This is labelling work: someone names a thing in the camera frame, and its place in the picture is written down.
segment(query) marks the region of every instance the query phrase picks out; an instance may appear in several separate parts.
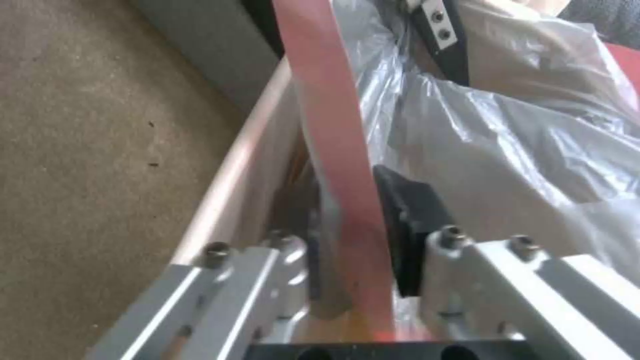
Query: red object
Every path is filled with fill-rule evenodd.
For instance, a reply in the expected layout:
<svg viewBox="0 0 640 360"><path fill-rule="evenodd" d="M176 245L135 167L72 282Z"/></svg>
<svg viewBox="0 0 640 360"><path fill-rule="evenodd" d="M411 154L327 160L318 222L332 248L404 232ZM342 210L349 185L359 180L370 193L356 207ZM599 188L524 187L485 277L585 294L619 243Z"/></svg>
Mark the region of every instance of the red object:
<svg viewBox="0 0 640 360"><path fill-rule="evenodd" d="M607 47L638 92L640 90L640 51L614 44L607 44Z"/></svg>

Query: hole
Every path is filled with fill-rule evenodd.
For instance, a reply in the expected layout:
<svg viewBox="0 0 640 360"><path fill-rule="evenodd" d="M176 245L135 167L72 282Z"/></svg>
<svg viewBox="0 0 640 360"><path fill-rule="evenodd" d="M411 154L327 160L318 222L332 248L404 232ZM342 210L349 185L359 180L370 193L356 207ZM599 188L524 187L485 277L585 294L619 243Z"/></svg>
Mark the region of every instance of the hole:
<svg viewBox="0 0 640 360"><path fill-rule="evenodd" d="M438 33L438 36L442 39L442 40L448 40L451 38L451 31L446 30L446 29L442 29L440 30L440 32Z"/></svg>
<svg viewBox="0 0 640 360"><path fill-rule="evenodd" d="M527 235L516 235L515 238L518 239L518 241L520 243L523 243L524 245L534 245L533 239L531 239Z"/></svg>
<svg viewBox="0 0 640 360"><path fill-rule="evenodd" d="M440 360L480 360L476 354L460 345L451 345L446 347L440 353Z"/></svg>
<svg viewBox="0 0 640 360"><path fill-rule="evenodd" d="M452 235L460 235L460 234L462 234L462 230L459 227L455 226L455 225L449 225L447 227L447 230Z"/></svg>
<svg viewBox="0 0 640 360"><path fill-rule="evenodd" d="M442 22L444 20L444 13L441 11L436 11L431 16L431 19L433 19L433 22Z"/></svg>
<svg viewBox="0 0 640 360"><path fill-rule="evenodd" d="M303 350L296 360L332 360L331 353L321 347L311 347Z"/></svg>

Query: metal frame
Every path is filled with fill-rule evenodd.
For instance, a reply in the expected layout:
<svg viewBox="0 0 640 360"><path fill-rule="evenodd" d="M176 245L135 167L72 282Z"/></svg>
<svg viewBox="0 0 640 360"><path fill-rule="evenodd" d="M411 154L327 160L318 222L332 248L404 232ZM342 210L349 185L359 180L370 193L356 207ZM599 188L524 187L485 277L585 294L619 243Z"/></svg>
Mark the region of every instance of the metal frame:
<svg viewBox="0 0 640 360"><path fill-rule="evenodd" d="M542 358L631 358L522 261L511 241L468 240L447 249L434 235L428 243L420 315L436 335L513 338L505 332L516 329Z"/></svg>
<svg viewBox="0 0 640 360"><path fill-rule="evenodd" d="M305 332L306 246L215 252L216 268L170 265L96 344L87 359L241 359L253 341L288 343ZM176 338L182 337L178 349Z"/></svg>

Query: metal bar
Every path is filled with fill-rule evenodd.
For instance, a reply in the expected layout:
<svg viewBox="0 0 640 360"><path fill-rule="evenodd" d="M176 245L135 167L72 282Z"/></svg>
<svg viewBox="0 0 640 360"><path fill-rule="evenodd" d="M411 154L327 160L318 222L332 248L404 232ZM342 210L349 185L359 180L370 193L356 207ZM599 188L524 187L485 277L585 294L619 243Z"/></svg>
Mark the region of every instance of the metal bar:
<svg viewBox="0 0 640 360"><path fill-rule="evenodd" d="M204 313L181 359L241 359L253 337L268 332L285 279L279 254L267 248L244 251L234 263L233 280Z"/></svg>
<svg viewBox="0 0 640 360"><path fill-rule="evenodd" d="M92 360L159 359L185 325L217 273L170 265L86 356Z"/></svg>
<svg viewBox="0 0 640 360"><path fill-rule="evenodd" d="M640 290L589 255L553 259L540 276L602 332L640 359Z"/></svg>
<svg viewBox="0 0 640 360"><path fill-rule="evenodd" d="M465 247L456 271L468 281L461 283L463 299L481 290L484 304L504 314L542 358L631 359L522 263L507 241Z"/></svg>

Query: clear plastic bag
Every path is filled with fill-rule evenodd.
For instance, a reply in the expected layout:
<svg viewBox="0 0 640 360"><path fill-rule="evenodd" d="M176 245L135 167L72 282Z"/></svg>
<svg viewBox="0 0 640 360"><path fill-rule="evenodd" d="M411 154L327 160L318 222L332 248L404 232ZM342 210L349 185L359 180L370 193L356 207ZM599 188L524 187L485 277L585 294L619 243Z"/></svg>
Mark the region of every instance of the clear plastic bag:
<svg viewBox="0 0 640 360"><path fill-rule="evenodd" d="M371 179L362 176L357 189L336 171L368 160L369 168L384 164L429 183L478 241L525 233L555 255L593 254L640 284L637 95L592 26L510 0L459 1L468 36L466 88L436 77L395 1L332 0L335 23L324 2L303 3L275 1L314 167L347 223L365 213L375 224L355 239L358 230L343 231L339 241L388 266L380 258L384 242L371 240L380 236L379 214L371 216L380 205L344 205L376 197ZM361 134L343 99L354 85L337 79L349 73L343 66L355 82ZM347 149L345 139L357 145L361 135L366 159L332 149ZM389 275L361 273L375 277L361 290L378 279L386 284ZM397 330L414 315L407 315L412 306L394 306L403 308L394 315ZM386 317L377 315L369 319L380 330L378 319Z"/></svg>

